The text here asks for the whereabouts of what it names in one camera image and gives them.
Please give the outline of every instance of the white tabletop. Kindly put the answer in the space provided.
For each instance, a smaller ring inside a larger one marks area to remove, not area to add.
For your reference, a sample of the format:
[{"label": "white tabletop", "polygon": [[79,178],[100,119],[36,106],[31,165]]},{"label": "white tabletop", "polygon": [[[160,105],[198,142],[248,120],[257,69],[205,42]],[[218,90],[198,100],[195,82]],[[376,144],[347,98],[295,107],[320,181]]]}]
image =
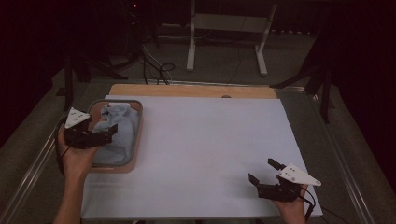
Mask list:
[{"label": "white tabletop", "polygon": [[[277,183],[277,170],[267,164],[268,158],[306,171],[280,100],[107,99],[143,104],[140,146],[131,173],[88,175],[82,218],[278,216],[272,202],[258,198],[248,173],[263,184]],[[321,215],[316,201],[313,216]]]}]

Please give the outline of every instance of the gray floor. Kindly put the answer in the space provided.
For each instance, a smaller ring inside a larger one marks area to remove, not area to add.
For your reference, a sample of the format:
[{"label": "gray floor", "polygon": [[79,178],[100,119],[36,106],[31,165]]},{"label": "gray floor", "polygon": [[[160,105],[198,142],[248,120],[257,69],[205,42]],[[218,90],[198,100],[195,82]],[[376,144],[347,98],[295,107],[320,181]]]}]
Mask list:
[{"label": "gray floor", "polygon": [[[193,72],[186,71],[186,37],[162,37],[159,49],[151,42],[145,46],[159,62],[175,64],[176,69],[171,71],[174,83],[190,81],[270,85],[295,75],[314,42],[313,37],[306,35],[270,35],[264,48],[269,75],[262,77],[253,49],[259,40],[259,36],[253,35],[247,40],[231,45],[197,46]],[[142,83],[142,71],[143,66],[140,63],[120,71],[122,75],[129,77],[122,82]],[[52,90],[0,149],[0,209],[3,211],[63,115],[64,98],[55,96],[55,92],[63,85],[63,72],[55,76],[53,82]],[[79,97],[73,106],[87,109],[90,102],[102,99],[111,85],[118,82],[120,81],[96,74],[89,84],[76,83],[75,94]],[[322,182],[322,186],[316,188],[321,205],[349,223],[396,223],[395,194],[382,175],[336,87],[332,87],[332,108],[329,110],[328,125],[324,124],[318,115],[316,98],[305,95],[301,88],[298,88],[305,83],[306,79],[301,80],[293,84],[295,88],[277,91],[276,94],[285,106],[308,171]],[[48,223],[54,217],[64,183],[58,173],[54,155],[50,156],[40,177],[35,181],[35,186],[26,201],[22,200],[21,209],[16,210],[12,218],[14,223]],[[279,217],[264,218],[263,221],[282,223]],[[191,220],[151,220],[150,223],[152,222],[193,223]],[[254,221],[207,220],[205,223],[236,224]],[[323,217],[312,217],[309,223],[343,222],[324,211]]]}]

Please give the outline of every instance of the cloth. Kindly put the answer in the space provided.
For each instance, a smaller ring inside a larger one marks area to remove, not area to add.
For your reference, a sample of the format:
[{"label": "cloth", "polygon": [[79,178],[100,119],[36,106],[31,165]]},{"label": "cloth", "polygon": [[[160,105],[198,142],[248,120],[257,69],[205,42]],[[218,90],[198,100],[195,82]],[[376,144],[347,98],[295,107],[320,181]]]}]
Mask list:
[{"label": "cloth", "polygon": [[99,121],[92,131],[105,132],[115,124],[118,124],[118,131],[112,136],[112,143],[99,148],[93,158],[93,164],[126,164],[134,154],[134,134],[138,130],[138,113],[129,104],[119,104],[104,105],[101,114],[105,121]]}]

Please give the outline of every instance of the light blue cloth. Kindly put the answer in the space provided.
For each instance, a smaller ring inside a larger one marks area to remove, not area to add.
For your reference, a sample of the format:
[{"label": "light blue cloth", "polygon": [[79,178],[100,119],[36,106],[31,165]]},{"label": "light blue cloth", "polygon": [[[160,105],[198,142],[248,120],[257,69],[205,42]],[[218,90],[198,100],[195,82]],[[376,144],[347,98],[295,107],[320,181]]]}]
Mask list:
[{"label": "light blue cloth", "polygon": [[134,132],[137,132],[138,112],[127,104],[108,106],[101,109],[102,119],[94,127],[93,132],[105,132],[118,124],[118,131],[113,135],[113,142],[99,148],[93,158],[94,164],[123,165],[127,163],[134,150]]}]

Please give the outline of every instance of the person's left hand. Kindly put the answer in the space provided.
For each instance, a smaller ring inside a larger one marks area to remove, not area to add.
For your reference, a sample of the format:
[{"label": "person's left hand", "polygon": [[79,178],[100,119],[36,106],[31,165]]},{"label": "person's left hand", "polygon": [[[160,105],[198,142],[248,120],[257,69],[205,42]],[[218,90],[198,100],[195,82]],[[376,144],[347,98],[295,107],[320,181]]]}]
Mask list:
[{"label": "person's left hand", "polygon": [[99,147],[90,147],[86,149],[73,148],[66,145],[64,141],[64,126],[58,133],[58,144],[60,155],[63,155],[64,177],[85,179],[91,169],[93,157]]}]

